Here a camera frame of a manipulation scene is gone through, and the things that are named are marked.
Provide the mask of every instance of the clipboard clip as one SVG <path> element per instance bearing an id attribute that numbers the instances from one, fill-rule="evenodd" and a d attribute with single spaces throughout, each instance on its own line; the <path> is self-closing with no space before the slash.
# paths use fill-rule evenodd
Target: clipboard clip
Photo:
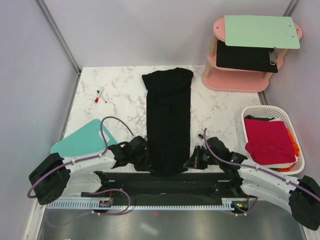
<path id="1" fill-rule="evenodd" d="M 277 58 L 276 58 L 275 50 L 269 51 L 269 58 L 270 58 L 270 64 L 271 65 L 276 65 L 277 64 Z"/>

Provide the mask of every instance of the tabletop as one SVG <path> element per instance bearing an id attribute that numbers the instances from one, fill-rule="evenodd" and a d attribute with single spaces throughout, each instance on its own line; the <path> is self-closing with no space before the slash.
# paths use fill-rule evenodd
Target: tabletop
<path id="1" fill-rule="evenodd" d="M 76 90 L 64 137 L 72 134 L 93 119 L 115 116 L 123 120 L 136 136 L 147 135 L 146 97 L 147 90 L 142 75 L 157 70 L 176 67 L 189 69 L 194 73 L 191 83 L 191 125 L 190 155 L 196 145 L 202 145 L 198 134 L 207 128 L 208 137 L 218 137 L 230 151 L 248 156 L 245 150 L 245 136 L 241 112 L 245 107 L 260 105 L 257 93 L 214 91 L 202 83 L 204 65 L 183 66 L 110 66 L 84 67 Z M 97 90 L 104 87 L 103 96 L 94 103 Z M 104 123 L 118 142 L 132 139 L 121 123 L 108 119 Z M 220 172 L 218 166 L 205 170 L 189 169 L 189 172 Z M 135 172 L 128 164 L 110 172 Z"/>

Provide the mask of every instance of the shelf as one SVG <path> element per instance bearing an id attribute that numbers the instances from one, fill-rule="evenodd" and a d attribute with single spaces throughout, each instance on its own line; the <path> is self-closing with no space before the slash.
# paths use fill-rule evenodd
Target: shelf
<path id="1" fill-rule="evenodd" d="M 294 24 L 296 33 L 298 34 L 299 40 L 301 39 L 303 32 L 301 27 L 298 24 Z M 217 20 L 213 25 L 213 33 L 217 37 L 217 39 L 226 42 L 226 35 L 225 35 L 225 18 L 222 17 Z"/>
<path id="2" fill-rule="evenodd" d="M 207 55 L 207 59 L 209 63 L 211 64 L 212 67 L 222 70 L 222 71 L 237 71 L 237 72 L 255 72 L 255 71 L 250 71 L 250 70 L 241 70 L 241 69 L 234 69 L 234 68 L 226 68 L 226 67 L 218 67 L 217 66 L 217 48 L 215 48 L 214 55 L 209 56 Z M 284 59 L 277 59 L 276 60 L 276 65 L 278 67 L 278 70 L 283 66 L 284 64 Z"/>
<path id="3" fill-rule="evenodd" d="M 261 71 L 225 71 L 211 67 L 209 77 L 202 80 L 206 87 L 216 91 L 258 93 L 269 85 L 265 75 Z"/>

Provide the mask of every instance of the orange cloth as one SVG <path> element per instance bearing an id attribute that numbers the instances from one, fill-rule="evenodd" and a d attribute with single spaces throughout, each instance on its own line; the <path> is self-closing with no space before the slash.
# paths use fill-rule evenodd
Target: orange cloth
<path id="1" fill-rule="evenodd" d="M 296 143 L 294 136 L 292 136 L 292 133 L 290 132 L 289 128 L 286 129 L 288 131 L 289 137 L 291 139 L 292 142 L 292 146 L 293 146 L 293 150 L 294 150 L 294 155 L 296 155 L 297 157 L 300 156 L 300 149 L 298 147 L 298 144 Z M 291 169 L 293 169 L 295 167 L 296 163 L 292 164 L 290 167 L 287 168 L 279 168 L 277 171 L 280 173 L 284 173 L 284 172 L 289 172 Z"/>

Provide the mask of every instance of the gray floor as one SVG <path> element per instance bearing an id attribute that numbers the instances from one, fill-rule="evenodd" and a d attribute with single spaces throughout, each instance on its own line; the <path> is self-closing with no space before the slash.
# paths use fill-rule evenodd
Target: gray floor
<path id="1" fill-rule="evenodd" d="M 83 210 L 48 212 L 63 224 Z M 300 224 L 282 208 L 259 201 L 248 216 L 219 211 L 133 210 L 121 216 L 89 214 L 64 227 L 42 223 L 38 240 L 305 240 Z"/>

